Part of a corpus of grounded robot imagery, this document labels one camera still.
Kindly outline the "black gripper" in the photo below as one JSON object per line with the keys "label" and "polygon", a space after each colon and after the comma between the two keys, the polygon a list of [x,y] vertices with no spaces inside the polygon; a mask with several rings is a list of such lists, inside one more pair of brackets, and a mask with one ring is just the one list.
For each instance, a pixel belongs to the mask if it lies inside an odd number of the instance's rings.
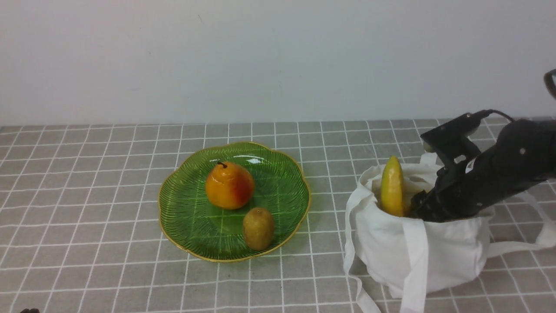
{"label": "black gripper", "polygon": [[471,218],[511,197],[516,186],[517,156],[490,148],[457,168],[443,167],[431,191],[413,196],[410,217],[439,223]]}

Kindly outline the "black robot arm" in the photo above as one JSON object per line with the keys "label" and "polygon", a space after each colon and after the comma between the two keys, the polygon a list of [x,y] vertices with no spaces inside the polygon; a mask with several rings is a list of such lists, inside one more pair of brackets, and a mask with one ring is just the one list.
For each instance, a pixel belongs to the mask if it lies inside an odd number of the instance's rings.
{"label": "black robot arm", "polygon": [[555,178],[555,122],[508,123],[485,151],[468,138],[480,123],[451,121],[421,135],[443,167],[429,192],[413,196],[407,216],[443,223],[480,211]]}

